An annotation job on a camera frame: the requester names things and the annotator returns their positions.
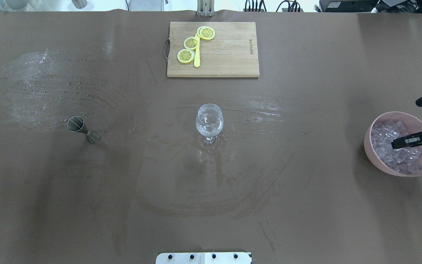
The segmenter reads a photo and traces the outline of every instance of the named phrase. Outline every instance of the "wine glass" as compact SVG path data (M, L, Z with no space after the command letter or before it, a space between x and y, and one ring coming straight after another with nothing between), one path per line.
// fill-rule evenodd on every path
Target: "wine glass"
M211 145L216 142L216 136L221 133L224 118L221 109L215 104L204 104L196 115L196 129L203 135L203 142Z

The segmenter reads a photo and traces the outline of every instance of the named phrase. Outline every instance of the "plastic container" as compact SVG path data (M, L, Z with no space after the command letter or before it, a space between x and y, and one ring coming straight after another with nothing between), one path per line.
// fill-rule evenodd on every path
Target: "plastic container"
M371 137L370 137L370 132L372 130L372 127L378 122L386 122L388 120L393 120L395 122L398 122L398 121L403 122L403 124L405 124L405 127L407 128L408 133L410 134L422 131L422 121L410 114L407 114L404 112L387 112L385 114L382 114L379 117L377 117L374 120L374 122L372 122L372 124L370 125L364 137L364 150L367 154L367 157L369 158L370 162L372 162L372 164L374 164L374 166L380 169L382 172L386 172L388 174L395 175L395 176L410 176L410 177L421 176L422 175L422 154L419 158L419 163L421 164L421 169L419 170L419 172L405 175L405 174L398 173L394 171L393 169L389 168L384 162L382 162L382 160L380 160L380 158L374 152L374 148L372 147Z

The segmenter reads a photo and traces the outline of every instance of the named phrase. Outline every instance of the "table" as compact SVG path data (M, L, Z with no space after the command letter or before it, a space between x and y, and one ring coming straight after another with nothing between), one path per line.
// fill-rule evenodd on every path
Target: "table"
M260 77L166 77L170 21L255 21ZM420 96L419 14L0 12L0 263L422 263L422 176L362 146L384 112L422 119Z

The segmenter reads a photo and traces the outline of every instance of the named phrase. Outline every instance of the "cutting board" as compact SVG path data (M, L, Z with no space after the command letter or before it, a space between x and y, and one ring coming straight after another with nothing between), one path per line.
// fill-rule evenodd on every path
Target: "cutting board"
M200 67L181 63L183 41L201 26L212 27L212 40L200 40ZM255 22L170 22L169 77L259 77Z

